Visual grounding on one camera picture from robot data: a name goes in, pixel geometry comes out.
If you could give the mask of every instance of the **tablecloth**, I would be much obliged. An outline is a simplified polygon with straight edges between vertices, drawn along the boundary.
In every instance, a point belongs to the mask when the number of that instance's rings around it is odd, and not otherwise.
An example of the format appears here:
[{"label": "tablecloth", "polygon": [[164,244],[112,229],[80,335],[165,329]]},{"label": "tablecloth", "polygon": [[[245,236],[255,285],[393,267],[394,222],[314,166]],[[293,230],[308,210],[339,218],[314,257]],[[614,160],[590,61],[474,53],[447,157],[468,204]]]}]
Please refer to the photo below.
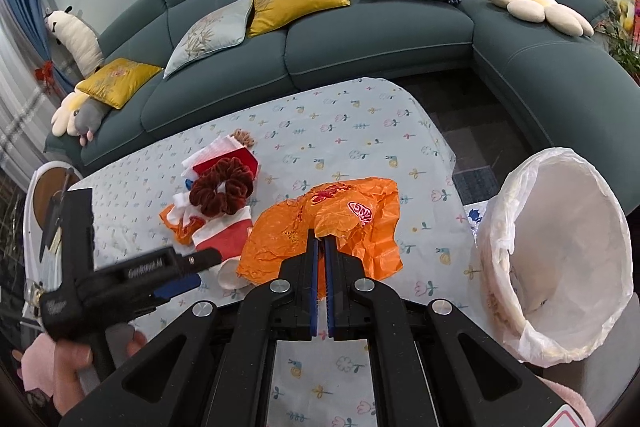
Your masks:
[{"label": "tablecloth", "polygon": [[[401,216],[396,242],[404,268],[385,280],[405,299],[447,298],[486,326],[479,264],[467,212],[451,178],[455,156],[430,118],[404,89],[381,78],[360,78],[238,111],[156,142],[88,176],[92,187],[95,265],[106,266],[172,241],[158,214],[184,191],[181,161],[237,128],[256,140],[261,164],[249,201],[254,220],[272,204],[331,181],[367,176],[398,183]],[[203,274],[185,293],[133,324],[158,334],[190,304],[222,306],[246,290],[224,291]],[[319,336],[279,343],[268,423],[366,427],[376,425],[367,344],[334,343],[319,303]]]}]

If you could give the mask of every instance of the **sofa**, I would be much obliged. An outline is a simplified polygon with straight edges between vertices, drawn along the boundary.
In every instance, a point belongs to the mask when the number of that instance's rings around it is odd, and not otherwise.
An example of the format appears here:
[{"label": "sofa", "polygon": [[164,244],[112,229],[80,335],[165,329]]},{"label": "sofa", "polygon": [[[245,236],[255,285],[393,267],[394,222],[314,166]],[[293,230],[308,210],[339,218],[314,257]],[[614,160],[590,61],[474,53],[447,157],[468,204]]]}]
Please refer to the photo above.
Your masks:
[{"label": "sofa", "polygon": [[[236,0],[138,0],[99,37],[117,57],[165,66],[182,36]],[[640,89],[606,51],[546,24],[514,19],[487,0],[350,0],[247,38],[112,110],[95,139],[47,137],[84,174],[172,134],[300,90],[359,76],[473,68],[535,150],[571,147],[603,174],[628,214],[640,204]],[[603,0],[557,0],[596,24]]]}]

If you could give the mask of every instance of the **white trash bag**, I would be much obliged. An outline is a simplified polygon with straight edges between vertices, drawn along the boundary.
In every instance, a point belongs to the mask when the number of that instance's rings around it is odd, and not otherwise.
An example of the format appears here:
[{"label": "white trash bag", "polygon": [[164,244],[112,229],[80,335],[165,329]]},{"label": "white trash bag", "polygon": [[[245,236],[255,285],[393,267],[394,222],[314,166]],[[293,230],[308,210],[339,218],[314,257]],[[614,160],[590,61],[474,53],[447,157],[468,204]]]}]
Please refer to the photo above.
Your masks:
[{"label": "white trash bag", "polygon": [[588,357],[633,292],[622,208],[571,149],[544,150],[507,176],[478,247],[497,339],[541,367]]}]

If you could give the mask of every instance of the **red bow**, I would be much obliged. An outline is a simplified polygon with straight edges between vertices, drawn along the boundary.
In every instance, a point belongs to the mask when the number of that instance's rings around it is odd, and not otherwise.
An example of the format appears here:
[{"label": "red bow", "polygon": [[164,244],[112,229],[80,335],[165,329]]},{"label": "red bow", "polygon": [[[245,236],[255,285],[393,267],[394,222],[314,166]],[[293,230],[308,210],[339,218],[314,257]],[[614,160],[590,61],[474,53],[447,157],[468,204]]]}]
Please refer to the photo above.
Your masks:
[{"label": "red bow", "polygon": [[41,68],[35,70],[36,80],[43,84],[44,92],[50,94],[57,92],[56,83],[53,80],[53,62],[47,60]]}]

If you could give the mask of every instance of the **light blue pillow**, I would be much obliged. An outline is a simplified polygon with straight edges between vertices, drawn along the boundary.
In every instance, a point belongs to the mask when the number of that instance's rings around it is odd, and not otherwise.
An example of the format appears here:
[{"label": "light blue pillow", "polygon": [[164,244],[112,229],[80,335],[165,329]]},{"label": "light blue pillow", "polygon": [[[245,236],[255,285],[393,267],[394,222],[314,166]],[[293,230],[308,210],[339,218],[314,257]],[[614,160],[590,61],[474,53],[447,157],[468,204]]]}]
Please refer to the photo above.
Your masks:
[{"label": "light blue pillow", "polygon": [[192,62],[242,44],[254,0],[239,0],[205,15],[187,31],[164,69],[164,78]]}]

